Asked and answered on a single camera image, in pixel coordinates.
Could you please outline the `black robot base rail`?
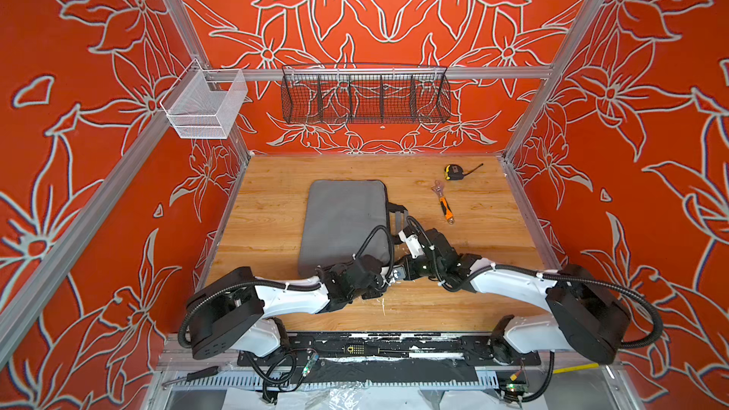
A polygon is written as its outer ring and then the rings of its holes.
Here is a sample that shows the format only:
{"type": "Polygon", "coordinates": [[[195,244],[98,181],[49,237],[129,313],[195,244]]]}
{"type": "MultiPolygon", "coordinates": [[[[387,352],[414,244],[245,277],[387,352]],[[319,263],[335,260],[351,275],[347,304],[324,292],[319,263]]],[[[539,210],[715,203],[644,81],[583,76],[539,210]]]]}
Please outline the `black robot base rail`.
{"type": "Polygon", "coordinates": [[[303,354],[316,351],[321,359],[336,361],[454,360],[467,366],[544,366],[535,353],[513,353],[499,362],[488,332],[290,332],[280,345],[260,354],[260,364],[269,364],[275,353],[287,350],[303,354]]]}

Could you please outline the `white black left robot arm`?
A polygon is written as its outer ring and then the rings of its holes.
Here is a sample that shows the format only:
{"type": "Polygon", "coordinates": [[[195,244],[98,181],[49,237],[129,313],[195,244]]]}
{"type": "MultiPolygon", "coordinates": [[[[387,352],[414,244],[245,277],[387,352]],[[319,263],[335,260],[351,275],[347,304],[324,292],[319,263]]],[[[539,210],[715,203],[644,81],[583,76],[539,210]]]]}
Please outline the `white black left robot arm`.
{"type": "Polygon", "coordinates": [[[188,299],[178,344],[196,360],[229,349],[270,355],[284,344],[280,316],[341,311],[357,299],[384,295],[394,277],[394,252],[389,229],[378,225],[351,260],[318,267],[310,278],[276,281],[239,267],[188,299]]]}

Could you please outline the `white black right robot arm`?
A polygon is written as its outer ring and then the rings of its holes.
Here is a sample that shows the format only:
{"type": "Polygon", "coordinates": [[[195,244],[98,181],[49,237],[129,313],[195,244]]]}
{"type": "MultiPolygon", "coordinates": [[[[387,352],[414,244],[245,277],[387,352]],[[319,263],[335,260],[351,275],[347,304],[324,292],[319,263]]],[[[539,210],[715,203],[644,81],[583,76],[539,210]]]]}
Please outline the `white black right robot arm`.
{"type": "Polygon", "coordinates": [[[405,281],[428,278],[451,293],[495,294],[542,309],[532,317],[504,316],[492,331],[495,356],[572,351],[596,364],[612,364],[621,350],[655,344],[664,333],[660,312],[642,294],[596,280],[584,268],[535,271],[460,254],[436,229],[408,218],[398,233],[408,253],[396,265],[405,281]]]}

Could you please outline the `grey zippered laptop bag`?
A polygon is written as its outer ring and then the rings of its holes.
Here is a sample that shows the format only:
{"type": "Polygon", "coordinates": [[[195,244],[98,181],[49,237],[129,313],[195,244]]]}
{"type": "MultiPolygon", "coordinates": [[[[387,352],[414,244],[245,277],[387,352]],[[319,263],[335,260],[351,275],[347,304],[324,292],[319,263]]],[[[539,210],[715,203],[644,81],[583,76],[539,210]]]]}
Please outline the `grey zippered laptop bag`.
{"type": "Polygon", "coordinates": [[[373,229],[382,225],[395,245],[408,210],[388,199],[381,180],[317,180],[309,186],[297,262],[300,277],[353,260],[373,229]]]}

